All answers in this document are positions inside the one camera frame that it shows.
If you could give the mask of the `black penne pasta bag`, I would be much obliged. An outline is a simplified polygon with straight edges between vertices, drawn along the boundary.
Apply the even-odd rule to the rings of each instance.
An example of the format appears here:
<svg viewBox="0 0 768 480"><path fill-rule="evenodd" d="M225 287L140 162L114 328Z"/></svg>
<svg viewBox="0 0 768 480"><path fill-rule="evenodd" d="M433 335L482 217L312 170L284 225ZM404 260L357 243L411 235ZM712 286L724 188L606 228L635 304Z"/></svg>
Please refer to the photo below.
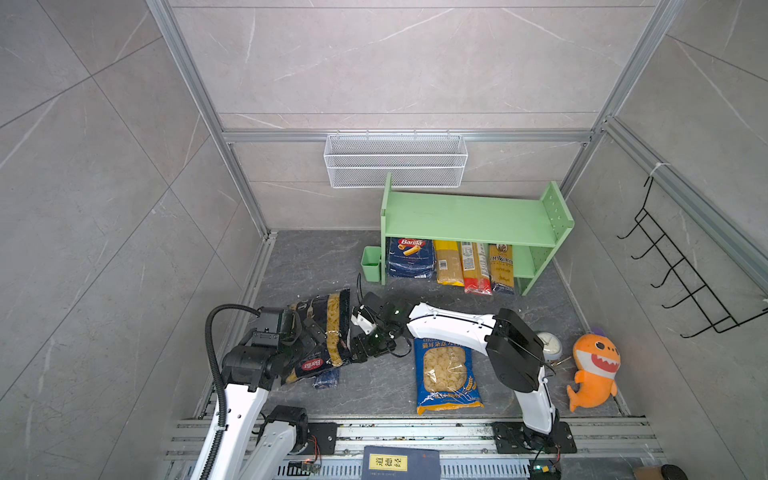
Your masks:
<svg viewBox="0 0 768 480"><path fill-rule="evenodd" d="M289 347L291 357L282 384L313 378L349 364L351 325L350 290L315 296L291 305L298 338Z"/></svg>

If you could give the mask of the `blue Barilla rigatoni box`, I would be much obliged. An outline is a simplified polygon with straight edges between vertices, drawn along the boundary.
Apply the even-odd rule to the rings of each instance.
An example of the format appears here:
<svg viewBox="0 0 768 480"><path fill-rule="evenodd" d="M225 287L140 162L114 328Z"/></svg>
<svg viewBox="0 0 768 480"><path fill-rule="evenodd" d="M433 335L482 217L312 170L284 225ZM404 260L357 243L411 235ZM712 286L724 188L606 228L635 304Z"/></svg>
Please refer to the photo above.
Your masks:
<svg viewBox="0 0 768 480"><path fill-rule="evenodd" d="M430 279L435 270L433 242L423 239L387 239L387 273L396 278Z"/></svg>

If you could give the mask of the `yellow spaghetti bag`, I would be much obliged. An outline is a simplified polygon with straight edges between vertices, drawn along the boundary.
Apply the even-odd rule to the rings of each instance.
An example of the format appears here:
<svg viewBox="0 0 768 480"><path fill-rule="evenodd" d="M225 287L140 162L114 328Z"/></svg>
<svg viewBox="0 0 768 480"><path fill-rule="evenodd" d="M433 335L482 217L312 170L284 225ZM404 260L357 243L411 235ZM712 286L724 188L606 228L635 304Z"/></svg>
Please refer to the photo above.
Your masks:
<svg viewBox="0 0 768 480"><path fill-rule="evenodd" d="M437 282L441 285L464 286L459 243L434 240L437 260Z"/></svg>

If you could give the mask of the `blue orecchiette pasta bag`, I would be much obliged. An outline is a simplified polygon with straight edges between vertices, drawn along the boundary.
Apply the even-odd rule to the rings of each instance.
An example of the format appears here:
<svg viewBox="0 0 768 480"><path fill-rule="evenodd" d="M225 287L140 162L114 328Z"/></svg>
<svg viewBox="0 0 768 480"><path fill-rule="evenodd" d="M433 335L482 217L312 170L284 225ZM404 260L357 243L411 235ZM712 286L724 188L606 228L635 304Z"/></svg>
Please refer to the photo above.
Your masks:
<svg viewBox="0 0 768 480"><path fill-rule="evenodd" d="M436 339L414 343L416 413L482 408L473 372L472 350Z"/></svg>

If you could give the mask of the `red spaghetti pack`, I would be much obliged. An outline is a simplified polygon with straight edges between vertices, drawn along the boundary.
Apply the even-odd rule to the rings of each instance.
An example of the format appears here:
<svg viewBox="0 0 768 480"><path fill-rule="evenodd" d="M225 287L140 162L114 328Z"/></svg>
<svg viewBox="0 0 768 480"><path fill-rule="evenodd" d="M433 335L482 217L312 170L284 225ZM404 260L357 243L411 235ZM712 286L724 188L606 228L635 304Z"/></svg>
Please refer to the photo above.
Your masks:
<svg viewBox="0 0 768 480"><path fill-rule="evenodd" d="M461 263L464 291L477 295L492 295L485 245L461 242Z"/></svg>

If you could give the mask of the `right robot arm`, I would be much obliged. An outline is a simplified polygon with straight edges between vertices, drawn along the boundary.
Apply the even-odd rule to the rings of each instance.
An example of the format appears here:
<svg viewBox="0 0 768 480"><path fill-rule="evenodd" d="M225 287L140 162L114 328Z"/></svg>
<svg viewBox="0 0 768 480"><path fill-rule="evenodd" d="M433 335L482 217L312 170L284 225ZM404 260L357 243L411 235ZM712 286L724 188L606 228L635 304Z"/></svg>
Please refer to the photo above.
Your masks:
<svg viewBox="0 0 768 480"><path fill-rule="evenodd" d="M485 355L497 379L514 392L526 432L546 437L554 430L558 413L547 386L543 342L515 312L461 313L368 293L352 310L351 321L363 331L352 340L355 363L392 352L400 337L469 348Z"/></svg>

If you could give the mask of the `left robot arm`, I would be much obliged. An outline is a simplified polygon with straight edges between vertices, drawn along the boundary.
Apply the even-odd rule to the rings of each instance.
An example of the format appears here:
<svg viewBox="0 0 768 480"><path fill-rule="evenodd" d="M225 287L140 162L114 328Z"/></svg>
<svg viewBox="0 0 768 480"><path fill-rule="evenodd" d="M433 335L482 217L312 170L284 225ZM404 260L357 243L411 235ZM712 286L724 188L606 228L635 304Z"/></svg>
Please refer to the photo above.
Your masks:
<svg viewBox="0 0 768 480"><path fill-rule="evenodd" d="M227 310L245 312L263 320L222 359L213 345L213 323ZM208 314L204 326L205 348L217 398L193 479L271 479L285 457L309 454L289 466L300 476L318 474L322 468L319 441L311 434L306 410L277 406L259 428L255 449L246 456L252 429L263 412L274 382L315 348L328 334L313 320L284 308L259 308L222 304Z"/></svg>

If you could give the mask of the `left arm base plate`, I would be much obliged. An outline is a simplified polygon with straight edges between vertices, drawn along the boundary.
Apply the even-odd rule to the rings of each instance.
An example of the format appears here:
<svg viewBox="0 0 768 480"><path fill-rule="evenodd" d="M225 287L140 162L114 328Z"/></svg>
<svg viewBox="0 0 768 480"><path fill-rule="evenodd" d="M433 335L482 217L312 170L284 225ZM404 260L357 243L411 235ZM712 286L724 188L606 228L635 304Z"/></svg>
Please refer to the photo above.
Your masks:
<svg viewBox="0 0 768 480"><path fill-rule="evenodd" d="M333 455L336 449L339 425L334 422L310 422L298 431L291 455Z"/></svg>

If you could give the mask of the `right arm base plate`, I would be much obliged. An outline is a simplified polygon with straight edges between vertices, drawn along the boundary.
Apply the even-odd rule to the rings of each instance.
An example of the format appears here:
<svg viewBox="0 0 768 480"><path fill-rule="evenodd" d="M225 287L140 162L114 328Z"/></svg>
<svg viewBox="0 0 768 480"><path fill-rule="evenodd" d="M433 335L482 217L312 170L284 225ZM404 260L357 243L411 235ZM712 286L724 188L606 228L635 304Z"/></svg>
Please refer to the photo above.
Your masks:
<svg viewBox="0 0 768 480"><path fill-rule="evenodd" d="M492 422L493 439L499 454L574 454L577 446L570 426L557 421L550 433L528 428L522 422Z"/></svg>

